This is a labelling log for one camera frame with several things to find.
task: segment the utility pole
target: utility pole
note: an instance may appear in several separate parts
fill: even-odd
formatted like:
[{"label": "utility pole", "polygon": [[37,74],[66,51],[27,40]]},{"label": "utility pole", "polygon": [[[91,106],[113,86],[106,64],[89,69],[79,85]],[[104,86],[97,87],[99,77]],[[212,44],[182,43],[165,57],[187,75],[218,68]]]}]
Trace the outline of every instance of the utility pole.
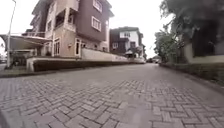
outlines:
[{"label": "utility pole", "polygon": [[9,26],[9,33],[8,33],[8,43],[7,43],[7,68],[10,68],[10,38],[11,38],[11,28],[12,28],[12,21],[13,21],[13,17],[14,17],[14,13],[15,13],[15,9],[16,9],[16,1],[12,0],[14,2],[14,8],[13,8],[13,12],[12,12],[12,18],[10,21],[10,26]]}]

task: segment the curb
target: curb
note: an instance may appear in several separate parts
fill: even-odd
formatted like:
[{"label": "curb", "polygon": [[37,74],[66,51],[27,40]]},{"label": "curb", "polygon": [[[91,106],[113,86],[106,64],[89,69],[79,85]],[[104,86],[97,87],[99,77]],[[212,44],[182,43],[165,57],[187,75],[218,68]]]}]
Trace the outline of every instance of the curb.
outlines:
[{"label": "curb", "polygon": [[61,70],[55,70],[55,71],[28,72],[28,73],[23,73],[23,74],[6,74],[6,75],[0,75],[0,79],[29,77],[29,76],[40,76],[40,75],[48,75],[48,74],[55,74],[55,73],[81,71],[81,70],[87,70],[87,69],[97,69],[97,68],[106,68],[106,67],[120,67],[120,66],[127,66],[127,65],[114,65],[114,66],[103,66],[103,67],[85,67],[85,68],[61,69]]},{"label": "curb", "polygon": [[188,78],[188,79],[190,79],[192,81],[198,82],[201,85],[204,85],[205,87],[210,88],[210,89],[212,89],[212,90],[214,90],[216,92],[219,92],[222,95],[224,95],[224,87],[222,87],[221,85],[219,85],[218,83],[216,83],[214,81],[205,80],[205,79],[202,79],[200,77],[197,77],[197,76],[194,76],[194,75],[190,75],[190,74],[178,71],[178,70],[173,70],[173,69],[170,69],[170,68],[167,68],[167,67],[163,67],[163,66],[160,66],[160,67],[165,68],[167,70],[174,71],[174,72],[179,73],[179,74],[182,74],[186,78]]}]

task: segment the sky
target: sky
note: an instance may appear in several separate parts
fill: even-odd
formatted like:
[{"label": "sky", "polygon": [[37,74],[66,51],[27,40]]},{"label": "sky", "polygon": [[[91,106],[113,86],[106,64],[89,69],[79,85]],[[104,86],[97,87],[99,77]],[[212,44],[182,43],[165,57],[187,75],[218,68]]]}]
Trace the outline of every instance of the sky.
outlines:
[{"label": "sky", "polygon": [[[12,24],[12,33],[23,33],[31,28],[30,22],[33,18],[32,10],[38,0],[16,0],[17,7]],[[161,0],[108,0],[112,5],[115,14],[110,20],[110,27],[123,26],[139,27],[144,34],[143,44],[146,45],[148,57],[155,56],[154,33],[159,31],[165,20],[161,20],[159,5]],[[14,3],[12,0],[0,0],[0,34],[9,31],[9,23]]]}]

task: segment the paved road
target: paved road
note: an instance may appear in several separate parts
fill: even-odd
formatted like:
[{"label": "paved road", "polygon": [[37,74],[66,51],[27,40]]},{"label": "paved road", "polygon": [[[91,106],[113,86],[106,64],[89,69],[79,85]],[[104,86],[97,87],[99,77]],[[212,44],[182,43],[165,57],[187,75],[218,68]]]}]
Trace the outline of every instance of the paved road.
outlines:
[{"label": "paved road", "polygon": [[4,128],[223,128],[223,99],[157,65],[89,69],[0,79],[0,123]]}]

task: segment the driveway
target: driveway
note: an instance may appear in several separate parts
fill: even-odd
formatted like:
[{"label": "driveway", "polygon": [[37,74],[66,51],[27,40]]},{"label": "driveway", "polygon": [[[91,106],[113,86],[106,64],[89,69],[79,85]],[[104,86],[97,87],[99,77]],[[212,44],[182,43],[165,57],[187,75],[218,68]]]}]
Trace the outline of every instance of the driveway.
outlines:
[{"label": "driveway", "polygon": [[223,128],[224,96],[154,64],[0,79],[11,128]]}]

